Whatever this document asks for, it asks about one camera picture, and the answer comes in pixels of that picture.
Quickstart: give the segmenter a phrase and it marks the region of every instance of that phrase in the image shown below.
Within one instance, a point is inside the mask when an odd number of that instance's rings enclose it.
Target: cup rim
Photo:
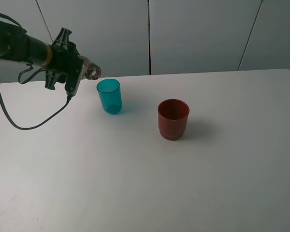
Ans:
[[[167,117],[164,117],[164,116],[161,114],[161,112],[160,112],[160,107],[161,107],[161,105],[162,105],[163,103],[168,102],[168,101],[177,101],[177,102],[180,102],[180,103],[184,104],[184,105],[187,107],[187,110],[188,110],[188,111],[187,111],[187,114],[186,114],[185,116],[179,118],[179,119],[169,119],[169,118],[167,118]],[[189,115],[189,113],[190,113],[190,108],[189,108],[189,106],[187,105],[187,103],[185,103],[184,101],[179,100],[179,99],[167,99],[167,100],[162,101],[162,102],[159,104],[159,106],[158,106],[158,114],[159,114],[162,118],[164,118],[164,119],[166,119],[166,120],[171,120],[171,121],[181,120],[181,119],[187,117],[187,116]]]
[[[116,81],[117,84],[118,84],[117,88],[115,88],[114,90],[109,91],[109,92],[103,92],[103,91],[100,91],[100,90],[98,89],[99,84],[102,83],[102,82],[108,81],[108,80]],[[116,79],[113,79],[113,78],[108,78],[108,79],[105,79],[105,80],[100,81],[100,82],[97,84],[96,89],[97,89],[97,91],[98,91],[99,93],[112,93],[112,92],[116,91],[117,89],[119,89],[119,87],[120,87],[120,83],[119,83],[119,81],[117,81]]]

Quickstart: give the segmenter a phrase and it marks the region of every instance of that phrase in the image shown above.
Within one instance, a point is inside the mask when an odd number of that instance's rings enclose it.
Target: red plastic cup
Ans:
[[[177,140],[183,136],[189,107],[186,103],[177,99],[168,99],[158,106],[158,126],[160,134],[168,140]]]

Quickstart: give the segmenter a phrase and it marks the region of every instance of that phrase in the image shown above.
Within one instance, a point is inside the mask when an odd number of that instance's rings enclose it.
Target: white table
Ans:
[[[290,232],[290,71],[120,77],[123,109],[95,81],[31,131],[0,108],[0,232]],[[35,125],[63,85],[1,84],[11,117]],[[190,106],[179,141],[157,106]]]

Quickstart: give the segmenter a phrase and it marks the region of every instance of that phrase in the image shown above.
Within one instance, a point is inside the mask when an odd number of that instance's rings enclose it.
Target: robotic arm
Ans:
[[[37,73],[45,71],[45,88],[53,90],[56,82],[65,83],[65,90],[68,94],[67,105],[70,99],[76,95],[81,79],[97,80],[100,77],[100,67],[90,62],[88,58],[81,56],[76,50],[75,44],[69,41],[70,30],[62,28],[52,45],[48,45],[28,36],[27,31],[10,17],[1,13],[0,17],[17,24],[15,26],[0,21],[0,59],[23,62],[30,66],[19,74],[19,83],[25,84]],[[21,76],[31,71],[33,69],[32,65],[38,65],[41,68],[27,80],[21,82]],[[1,94],[0,104],[11,124],[21,130],[31,130],[41,126],[66,107],[65,105],[46,121],[35,127],[21,128],[9,117]]]

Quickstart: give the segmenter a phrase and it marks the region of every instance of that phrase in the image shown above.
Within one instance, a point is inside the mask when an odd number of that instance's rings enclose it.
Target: cyan plastic cup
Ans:
[[[117,114],[122,107],[119,82],[115,79],[105,79],[97,84],[97,90],[105,112]]]

